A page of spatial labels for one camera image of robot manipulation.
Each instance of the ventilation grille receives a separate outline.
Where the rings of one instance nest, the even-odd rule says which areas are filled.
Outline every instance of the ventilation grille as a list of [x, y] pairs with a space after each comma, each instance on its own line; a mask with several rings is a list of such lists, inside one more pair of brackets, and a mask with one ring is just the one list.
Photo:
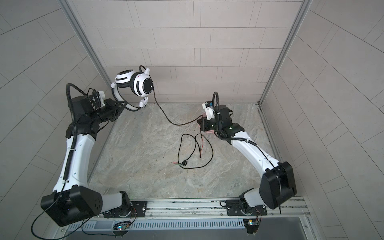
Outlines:
[[244, 228], [242, 219], [180, 219], [135, 221], [131, 230]]
[[[104, 232], [111, 231], [112, 226], [120, 221], [111, 221], [110, 228], [95, 228], [95, 225], [100, 220], [90, 221], [83, 225], [83, 230], [88, 232]], [[80, 227], [81, 222], [73, 223], [69, 225], [68, 231], [74, 231]], [[242, 219], [230, 218], [230, 219], [162, 219], [162, 220], [136, 220], [130, 230], [176, 230], [176, 229], [228, 229], [228, 228], [245, 228]]]

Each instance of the white headphones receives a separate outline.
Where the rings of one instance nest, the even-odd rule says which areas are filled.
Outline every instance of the white headphones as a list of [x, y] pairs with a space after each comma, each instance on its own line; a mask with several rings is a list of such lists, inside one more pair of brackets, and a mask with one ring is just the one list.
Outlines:
[[115, 77], [115, 81], [111, 84], [112, 93], [115, 99], [118, 101], [125, 101], [121, 97], [118, 88], [128, 87], [131, 88], [135, 95], [143, 97], [143, 100], [139, 102], [139, 107], [134, 107], [129, 103], [126, 106], [126, 109], [130, 111], [137, 111], [148, 103], [147, 95], [153, 90], [153, 81], [149, 75], [149, 68], [139, 66], [139, 72], [134, 72], [130, 69], [118, 73]]

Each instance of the gray stone surface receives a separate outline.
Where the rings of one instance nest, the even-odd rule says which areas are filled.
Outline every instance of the gray stone surface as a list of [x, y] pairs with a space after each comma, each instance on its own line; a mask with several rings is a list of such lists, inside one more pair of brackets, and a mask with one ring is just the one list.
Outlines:
[[[263, 123], [255, 104], [227, 104], [233, 110], [232, 121], [245, 128], [251, 138], [273, 156]], [[170, 120], [188, 122], [203, 113], [201, 104], [162, 104]], [[102, 194], [126, 191], [131, 199], [238, 197], [260, 185], [260, 176], [251, 163], [226, 141], [213, 133], [203, 133], [212, 144], [212, 161], [199, 169], [185, 170], [177, 162], [183, 133], [195, 136], [197, 123], [171, 125], [157, 105], [147, 105], [138, 112], [124, 111], [108, 139], [99, 164], [89, 184]], [[195, 146], [184, 136], [180, 162]], [[202, 158], [198, 147], [186, 167], [209, 161], [212, 150], [204, 141]]]

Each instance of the mounting plate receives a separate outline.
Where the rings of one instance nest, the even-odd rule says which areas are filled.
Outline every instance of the mounting plate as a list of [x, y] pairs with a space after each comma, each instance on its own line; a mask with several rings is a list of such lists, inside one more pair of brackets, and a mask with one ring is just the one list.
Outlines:
[[[254, 211], [252, 214], [244, 214], [240, 209], [240, 200], [226, 200], [227, 203], [231, 205], [235, 205], [231, 208], [227, 208], [227, 214], [228, 216], [256, 216], [258, 215], [257, 211]], [[262, 216], [267, 215], [266, 209], [263, 208], [263, 205], [256, 206], [256, 209], [259, 210]]]

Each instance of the tiled wall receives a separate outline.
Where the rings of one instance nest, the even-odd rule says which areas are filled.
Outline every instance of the tiled wall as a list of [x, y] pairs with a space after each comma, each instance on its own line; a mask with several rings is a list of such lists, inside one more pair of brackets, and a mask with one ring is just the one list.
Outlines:
[[[58, 3], [0, 1], [0, 239], [35, 239], [31, 223], [59, 178], [66, 151], [66, 83], [108, 89]], [[89, 171], [111, 126], [98, 134]], [[42, 236], [49, 222], [42, 215], [36, 234]]]
[[384, 237], [384, 1], [314, 0], [262, 108], [323, 238]]
[[[299, 1], [69, 1], [107, 73], [146, 65], [160, 102], [256, 102]], [[128, 101], [139, 101], [123, 89]]]

